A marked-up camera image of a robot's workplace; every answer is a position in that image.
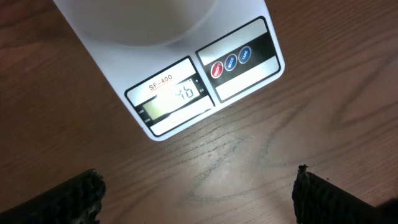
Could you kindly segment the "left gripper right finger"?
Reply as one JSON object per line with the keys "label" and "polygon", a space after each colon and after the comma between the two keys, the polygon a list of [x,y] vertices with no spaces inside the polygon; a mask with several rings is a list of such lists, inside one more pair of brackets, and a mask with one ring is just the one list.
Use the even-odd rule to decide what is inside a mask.
{"label": "left gripper right finger", "polygon": [[397,223],[397,199],[378,207],[298,167],[292,200],[296,222],[301,224],[393,224]]}

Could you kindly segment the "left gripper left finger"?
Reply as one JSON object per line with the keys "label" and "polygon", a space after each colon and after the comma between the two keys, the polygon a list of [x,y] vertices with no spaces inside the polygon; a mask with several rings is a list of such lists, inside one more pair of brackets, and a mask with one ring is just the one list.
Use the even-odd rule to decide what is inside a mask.
{"label": "left gripper left finger", "polygon": [[97,224],[106,184],[97,170],[89,169],[62,184],[1,213],[8,224]]}

